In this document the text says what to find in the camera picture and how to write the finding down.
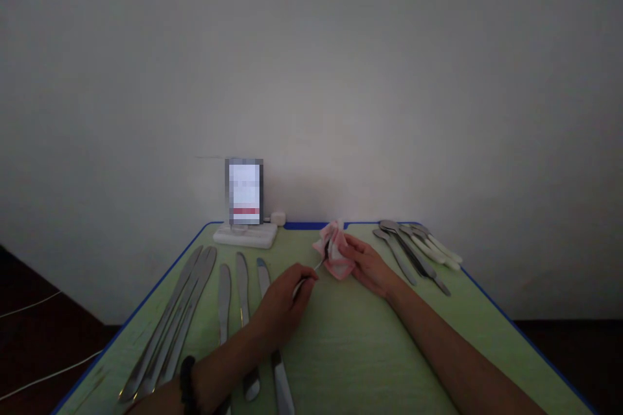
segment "red bar on screen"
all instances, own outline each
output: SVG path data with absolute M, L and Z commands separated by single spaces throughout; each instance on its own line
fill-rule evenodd
M 255 207 L 235 207 L 232 214 L 259 214 L 260 210 Z

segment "spoon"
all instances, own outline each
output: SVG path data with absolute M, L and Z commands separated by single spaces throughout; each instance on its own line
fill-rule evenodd
M 413 266 L 416 266 L 416 264 L 419 264 L 419 266 L 424 270 L 425 277 L 433 279 L 435 283 L 437 284 L 437 286 L 441 289 L 441 291 L 444 292 L 447 296 L 451 295 L 450 291 L 448 290 L 448 287 L 446 287 L 446 285 L 441 281 L 441 279 L 437 277 L 437 272 L 433 269 L 430 263 L 428 261 L 420 260 L 419 254 L 413 251 L 411 247 L 407 245 L 405 241 L 401 238 L 399 234 L 400 225 L 397 222 L 394 222 L 393 220 L 381 220 L 381 222 L 379 222 L 379 225 L 381 225 L 381 229 L 391 230 L 395 234 L 396 238 L 399 239 L 402 249 L 405 250 L 405 252 L 409 255 L 409 258 L 411 259 Z
M 372 233 L 375 234 L 380 239 L 385 240 L 385 242 L 389 246 L 389 249 L 391 250 L 391 253 L 394 255 L 394 258 L 396 259 L 396 262 L 398 263 L 398 266 L 400 267 L 400 270 L 405 275 L 407 280 L 409 282 L 411 282 L 412 285 L 415 285 L 417 283 L 417 282 L 415 282 L 415 277 L 413 277 L 413 274 L 411 273 L 411 271 L 409 270 L 407 265 L 404 263 L 403 260 L 401 260 L 400 256 L 398 256 L 398 253 L 394 249 L 394 246 L 389 242 L 389 235 L 386 234 L 386 232 L 384 232 L 382 230 L 379 230 L 379 229 L 373 230 Z
M 404 251 L 409 257 L 409 260 L 411 261 L 411 264 L 413 265 L 417 273 L 422 277 L 428 277 L 426 275 L 424 265 L 422 264 L 422 261 L 420 261 L 420 259 L 418 258 L 418 255 L 415 254 L 415 252 L 407 244 L 407 242 L 402 239 L 402 236 L 400 235 L 400 225 L 398 225 L 398 223 L 394 222 L 393 220 L 381 220 L 378 224 L 381 227 L 381 230 L 387 233 L 394 234 L 394 237 L 396 238 L 396 240 L 398 240 L 402 251 Z
M 451 260 L 450 258 L 447 258 L 446 255 L 443 255 L 438 249 L 429 248 L 428 246 L 426 246 L 422 242 L 423 239 L 419 238 L 419 235 L 422 235 L 422 232 L 420 230 L 411 229 L 410 227 L 404 224 L 400 225 L 400 230 L 402 230 L 404 233 L 409 235 L 409 238 L 411 239 L 413 243 L 415 243 L 415 246 L 417 246 L 420 250 L 422 250 L 422 252 L 426 256 L 428 256 L 430 259 L 435 261 L 437 264 L 446 265 L 447 267 L 454 269 L 454 270 L 458 270 L 461 268 L 453 260 Z
M 444 253 L 447 257 L 453 259 L 454 261 L 456 261 L 459 264 L 461 264 L 463 262 L 463 258 L 462 257 L 458 256 L 457 253 L 454 253 L 454 252 L 450 251 L 448 248 L 446 248 L 445 246 L 443 246 L 439 240 L 437 240 L 435 237 L 433 237 L 433 235 L 430 233 L 430 230 L 427 229 L 426 227 L 424 227 L 422 224 L 413 224 L 413 225 L 411 225 L 411 227 L 413 227 L 415 229 L 418 229 L 421 232 L 423 232 L 423 234 L 425 234 L 425 236 L 427 236 L 427 238 L 429 238 L 429 240 L 431 242 L 433 242 L 435 247 L 439 251 Z
M 452 270 L 461 270 L 461 266 L 451 257 L 446 256 L 442 253 L 431 241 L 427 238 L 426 234 L 419 229 L 411 229 L 411 232 L 414 236 L 420 240 L 420 243 L 424 242 L 425 244 L 421 245 L 421 250 L 428 255 L 428 252 L 436 255 L 441 261 L 443 261 L 443 265 L 452 269 Z
M 318 265 L 314 268 L 314 271 L 319 270 L 320 266 L 322 266 L 323 263 L 327 260 L 327 258 L 329 258 L 329 242 L 330 241 L 331 241 L 331 237 L 329 237 L 329 240 L 326 241 L 326 244 L 324 246 L 324 256 L 322 260 L 320 261 L 320 263 L 318 263 Z M 307 278 L 301 279 L 299 283 L 297 284 L 297 286 L 294 288 L 294 292 L 292 292 L 292 300 L 294 300 L 294 298 L 297 296 L 300 286 L 303 285 L 303 282 L 305 282 L 306 280 Z

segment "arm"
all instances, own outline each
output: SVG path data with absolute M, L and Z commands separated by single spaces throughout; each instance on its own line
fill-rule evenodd
M 302 278 L 309 280 L 303 283 L 293 300 L 294 288 Z M 195 363 L 191 380 L 201 413 L 211 414 L 245 374 L 290 340 L 299 326 L 317 279 L 318 275 L 312 268 L 300 264 L 288 268 L 268 288 L 249 324 Z M 183 415 L 181 398 L 180 379 L 175 377 L 133 405 L 127 413 Z
M 340 248 L 355 278 L 387 300 L 463 415 L 544 414 L 513 381 L 452 329 L 368 245 L 346 234 Z

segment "silverware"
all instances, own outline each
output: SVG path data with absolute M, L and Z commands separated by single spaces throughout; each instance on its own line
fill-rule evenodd
M 171 351 L 167 356 L 167 360 L 164 366 L 164 372 L 160 376 L 156 387 L 160 387 L 164 383 L 172 380 L 173 376 L 175 375 L 177 362 L 180 359 L 182 346 L 184 345 L 184 340 L 186 339 L 186 335 L 188 334 L 190 323 L 193 320 L 193 315 L 195 314 L 197 303 L 199 302 L 199 298 L 201 298 L 201 294 L 208 282 L 208 279 L 210 279 L 212 269 L 214 268 L 214 263 L 216 262 L 216 248 L 211 246 L 209 247 L 209 250 L 210 252 L 208 253 L 208 257 L 203 266 L 203 269 L 199 272 L 199 278 L 197 280 L 195 290 L 193 290 L 193 294 L 191 295 L 188 306 L 186 307 L 186 312 L 184 313 L 184 321 L 182 321 L 182 325 L 180 326 L 180 330 L 177 333 L 175 343 L 173 344 L 173 347 L 171 348 Z
M 182 296 L 177 302 L 177 308 L 175 309 L 175 313 L 171 319 L 171 323 L 167 329 L 167 333 L 164 336 L 164 340 L 162 341 L 162 345 L 158 350 L 158 353 L 155 355 L 156 359 L 152 360 L 149 367 L 147 368 L 147 372 L 145 373 L 145 377 L 143 378 L 143 382 L 138 388 L 136 393 L 137 400 L 145 397 L 148 394 L 151 394 L 156 389 L 156 384 L 158 382 L 158 377 L 160 376 L 160 371 L 164 366 L 164 361 L 167 358 L 167 354 L 169 353 L 169 349 L 171 348 L 171 344 L 173 343 L 173 338 L 175 337 L 175 333 L 182 321 L 182 315 L 184 314 L 184 310 L 190 301 L 190 296 L 193 293 L 193 289 L 199 280 L 199 271 L 203 270 L 205 267 L 206 261 L 208 259 L 208 254 L 210 253 L 210 248 L 206 248 L 201 252 L 197 263 L 195 264 L 195 268 L 193 272 L 190 274 L 188 281 L 186 282 L 186 286 L 184 287 L 184 291 L 182 292 Z
M 271 277 L 268 273 L 268 267 L 262 258 L 258 258 L 258 279 L 260 280 L 260 291 L 262 298 L 266 295 L 266 290 L 271 284 Z M 275 393 L 277 398 L 277 413 L 279 415 L 294 415 L 294 400 L 290 392 L 290 386 L 287 383 L 286 367 L 284 366 L 281 352 L 276 350 L 271 357 L 273 365 L 273 373 L 275 375 Z
M 421 230 L 419 230 L 417 228 L 407 227 L 405 225 L 401 225 L 400 229 L 402 231 L 405 231 L 405 229 L 410 231 L 411 232 L 411 240 L 430 259 L 432 259 L 436 263 L 443 264 L 444 266 L 446 266 L 446 267 L 448 267 L 450 269 L 461 270 L 461 267 L 459 266 L 459 263 L 457 263 L 455 260 L 453 260 L 452 258 L 449 258 L 444 253 L 439 251 L 439 249 L 436 248 L 435 245 L 433 245 L 431 243 L 431 241 L 428 239 L 428 237 L 426 236 L 426 234 L 423 231 L 421 231 Z
M 433 237 L 432 233 L 430 233 L 430 230 L 427 229 L 425 226 L 423 226 L 422 224 L 412 224 L 411 227 L 422 231 L 431 240 L 431 242 L 433 242 L 433 244 L 439 249 L 439 251 L 444 253 L 447 257 L 453 259 L 459 264 L 463 262 L 462 257 L 458 256 L 457 253 L 454 253 L 453 251 L 450 251 L 450 249 L 443 246 L 439 240 Z
M 411 282 L 412 285 L 416 285 L 417 282 L 415 281 L 415 277 L 413 277 L 413 273 L 409 270 L 407 265 L 400 258 L 400 256 L 394 249 L 394 246 L 389 242 L 390 236 L 386 232 L 379 230 L 379 229 L 373 230 L 372 233 L 375 234 L 380 239 L 385 240 L 385 242 L 389 246 L 389 249 L 391 250 L 391 253 L 394 255 L 394 258 L 396 259 L 396 262 L 398 263 L 398 266 L 400 267 L 400 270 L 402 271 L 402 273 L 405 275 L 408 281 Z
M 402 251 L 405 252 L 407 257 L 409 258 L 409 261 L 411 261 L 411 264 L 415 268 L 415 271 L 421 277 L 425 278 L 426 271 L 424 269 L 424 266 L 413 252 L 413 249 L 400 236 L 400 226 L 398 226 L 398 224 L 396 222 L 393 222 L 392 220 L 381 220 L 381 222 L 379 222 L 379 227 L 381 227 L 382 231 L 386 233 L 392 233 L 394 235 L 394 238 L 398 241 L 400 247 L 402 248 Z
M 240 297 L 241 327 L 249 323 L 249 275 L 247 274 L 247 262 L 245 256 L 236 253 L 236 277 L 238 281 L 238 296 Z M 253 368 L 242 382 L 245 399 L 252 401 L 260 393 L 260 373 L 258 368 Z
M 399 234 L 400 226 L 398 225 L 397 222 L 394 222 L 392 220 L 381 220 L 380 224 L 381 224 L 381 227 L 385 226 L 387 229 L 393 230 L 395 232 L 396 237 L 400 238 L 400 234 Z M 423 259 L 420 259 L 419 253 L 417 253 L 414 249 L 409 247 L 404 242 L 404 240 L 400 239 L 400 241 L 401 241 L 401 246 L 402 244 L 405 244 L 407 246 L 408 250 L 413 255 L 412 259 L 415 259 L 416 262 L 418 262 L 420 266 L 424 269 L 425 276 L 430 279 L 433 279 L 442 292 L 444 292 L 447 296 L 451 296 L 452 294 L 448 290 L 448 287 L 446 287 L 446 285 L 441 281 L 441 279 L 439 279 L 439 277 L 437 276 L 437 272 L 433 269 L 433 267 L 429 264 L 429 262 Z
M 175 302 L 177 302 L 177 299 L 182 293 L 182 290 L 184 286 L 186 285 L 186 282 L 188 278 L 190 277 L 190 274 L 192 273 L 193 268 L 195 267 L 197 258 L 199 258 L 199 254 L 201 253 L 202 248 L 203 246 L 198 246 L 195 249 L 195 251 L 193 251 L 193 253 L 190 255 L 188 260 L 186 261 L 186 264 L 184 265 L 184 268 L 182 269 L 182 272 L 180 273 L 180 277 L 177 279 L 177 283 L 175 284 L 175 288 L 173 289 L 173 293 L 171 294 L 169 302 L 167 303 L 167 306 L 165 307 L 164 312 L 162 313 L 162 316 L 160 317 L 160 321 L 158 321 L 156 330 L 151 335 L 151 338 L 149 339 L 149 342 L 147 343 L 145 350 L 143 350 L 143 354 L 138 359 L 138 362 L 136 362 L 136 365 L 134 365 L 134 369 L 132 370 L 132 373 L 130 374 L 128 381 L 125 383 L 125 386 L 119 393 L 119 402 L 121 403 L 130 402 L 134 399 L 134 396 L 136 395 L 136 391 L 138 390 L 138 387 L 143 381 L 143 377 L 145 376 L 145 372 L 147 371 L 149 362 L 151 361 L 154 355 L 154 352 L 156 351 L 156 348 L 158 347 L 158 343 L 160 341 L 160 337 L 162 337 L 164 328 L 167 322 L 169 321 L 169 316 L 171 316 L 171 311 L 173 310 L 173 307 L 175 306 Z
M 314 271 L 319 270 L 320 266 L 322 266 L 323 263 L 329 258 L 329 242 L 330 241 L 331 241 L 331 238 L 329 238 L 329 240 L 326 241 L 326 244 L 324 245 L 324 256 L 322 260 L 320 261 L 320 263 L 316 265 L 316 267 L 314 268 Z M 294 288 L 294 292 L 292 292 L 292 298 L 294 298 L 297 295 L 297 293 L 299 292 L 300 286 L 303 285 L 303 282 L 305 282 L 306 280 L 307 278 L 304 278 L 299 281 L 297 286 Z
M 227 265 L 221 265 L 219 274 L 219 323 L 221 325 L 220 330 L 220 345 L 227 342 L 227 323 L 229 319 L 229 301 L 232 295 L 232 278 L 229 274 L 229 268 Z M 232 413 L 232 396 L 221 402 L 217 407 L 215 413 L 231 415 Z

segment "blue table edge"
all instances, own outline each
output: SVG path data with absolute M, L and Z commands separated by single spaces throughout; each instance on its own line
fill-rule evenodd
M 123 332 L 123 330 L 128 325 L 128 323 L 130 321 L 132 321 L 132 319 L 134 318 L 134 315 L 136 313 L 138 313 L 138 311 L 143 307 L 145 302 L 149 299 L 149 297 L 151 297 L 151 294 L 154 292 L 154 290 L 156 290 L 158 288 L 158 286 L 164 280 L 164 278 L 171 272 L 171 269 L 173 269 L 175 267 L 175 265 L 180 260 L 180 258 L 182 256 L 184 256 L 186 251 L 188 251 L 188 248 L 190 248 L 190 246 L 195 242 L 195 240 L 197 240 L 197 237 L 199 235 L 201 235 L 201 232 L 203 232 L 205 230 L 205 228 L 207 226 L 209 226 L 210 224 L 222 224 L 222 223 L 223 222 L 219 222 L 219 221 L 208 222 L 207 224 L 205 224 L 201 228 L 201 230 L 199 230 L 198 234 L 195 235 L 195 238 L 193 238 L 191 240 L 191 242 L 187 245 L 187 247 L 185 247 L 184 251 L 177 257 L 177 259 L 173 262 L 171 267 L 169 267 L 169 269 L 167 269 L 167 272 L 164 273 L 164 275 L 160 278 L 160 280 L 156 283 L 156 285 L 154 285 L 154 287 L 149 291 L 149 293 L 146 295 L 146 297 L 143 299 L 143 301 L 132 312 L 130 317 L 128 319 L 126 319 L 125 323 L 123 323 L 123 326 L 121 326 L 119 331 L 117 331 L 117 333 L 115 334 L 115 337 L 113 337 L 112 340 L 106 345 L 106 347 L 104 347 L 104 350 L 102 350 L 102 352 L 97 356 L 97 358 L 95 360 L 93 360 L 93 362 L 89 365 L 89 367 L 82 374 L 82 376 L 80 376 L 80 379 L 78 381 L 76 381 L 76 383 L 73 385 L 71 390 L 69 390 L 69 392 L 65 395 L 65 397 L 63 397 L 62 400 L 58 403 L 58 405 L 56 406 L 54 411 L 52 411 L 52 415 L 57 414 L 60 411 L 60 409 L 63 407 L 63 405 L 65 405 L 65 402 L 67 402 L 67 400 L 71 397 L 71 395 L 76 391 L 78 386 L 80 386 L 80 384 L 84 381 L 84 378 L 87 377 L 87 375 L 95 367 L 97 362 L 100 361 L 100 359 L 108 351 L 110 346 L 115 342 L 115 340 L 117 340 L 117 337 Z M 419 222 L 400 222 L 400 223 L 401 224 L 418 224 Z M 326 226 L 327 224 L 328 224 L 328 222 L 287 222 L 286 225 L 284 225 L 284 228 L 286 230 L 320 230 L 322 227 Z M 348 226 L 351 225 L 351 224 L 378 224 L 378 222 L 344 222 L 344 229 L 347 229 Z M 571 382 L 569 382 L 569 380 L 558 370 L 558 368 L 556 368 L 554 366 L 554 364 L 552 362 L 550 362 L 547 359 L 547 357 L 545 355 L 543 355 L 543 353 L 539 350 L 539 348 L 535 344 L 532 343 L 532 341 L 528 338 L 528 336 L 526 336 L 523 333 L 523 331 L 521 329 L 519 329 L 517 327 L 517 324 L 515 324 L 514 321 L 512 319 L 510 319 L 508 317 L 508 315 L 504 312 L 504 310 L 502 310 L 502 308 L 500 308 L 498 306 L 498 304 L 493 301 L 493 299 L 483 290 L 483 288 L 480 286 L 480 284 L 478 282 L 476 282 L 476 280 L 472 276 L 469 275 L 469 273 L 465 270 L 465 268 L 461 266 L 461 269 L 463 269 L 463 272 L 465 273 L 465 275 L 474 283 L 475 286 L 478 287 L 478 290 L 480 290 L 482 292 L 482 294 L 489 299 L 489 301 L 493 304 L 493 306 L 495 306 L 497 308 L 497 310 L 502 314 L 502 316 L 504 318 L 506 318 L 506 320 L 515 328 L 515 331 L 517 331 L 524 339 L 526 339 L 526 342 L 528 344 L 530 344 L 530 346 L 537 352 L 537 354 L 539 354 L 539 356 L 545 361 L 545 363 L 547 363 L 551 367 L 551 369 L 554 370 L 554 372 L 558 375 L 558 377 L 565 382 L 565 384 L 582 401 L 582 403 L 584 405 L 586 405 L 586 407 L 593 414 L 597 415 L 597 411 L 595 410 L 595 408 L 586 400 L 586 398 L 580 393 L 580 391 L 577 390 L 575 388 L 575 386 L 573 384 L 571 384 Z

